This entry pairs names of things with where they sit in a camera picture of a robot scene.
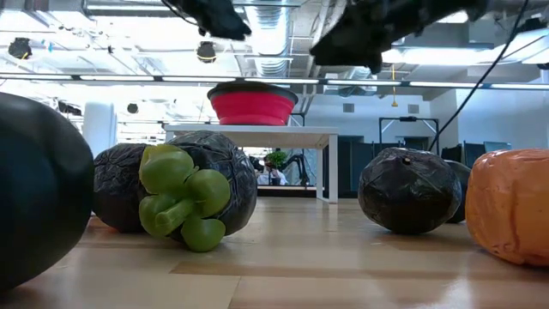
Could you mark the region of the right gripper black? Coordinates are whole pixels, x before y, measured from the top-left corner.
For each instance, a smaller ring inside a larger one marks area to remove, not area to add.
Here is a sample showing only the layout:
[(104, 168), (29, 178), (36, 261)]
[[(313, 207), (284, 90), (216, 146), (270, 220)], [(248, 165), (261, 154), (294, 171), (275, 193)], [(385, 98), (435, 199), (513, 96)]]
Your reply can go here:
[(426, 0), (348, 1), (336, 24), (310, 49), (321, 66), (363, 66), (377, 74), (383, 53), (410, 33), (432, 23)]

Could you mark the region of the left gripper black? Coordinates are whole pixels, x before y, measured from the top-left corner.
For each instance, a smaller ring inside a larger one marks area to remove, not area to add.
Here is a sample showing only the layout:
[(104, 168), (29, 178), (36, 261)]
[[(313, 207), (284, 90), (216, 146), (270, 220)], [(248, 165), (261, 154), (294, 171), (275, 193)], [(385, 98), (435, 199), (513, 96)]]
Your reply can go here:
[(182, 19), (192, 17), (202, 36), (209, 33), (215, 38), (244, 41), (252, 34), (230, 0), (162, 0), (162, 3)]

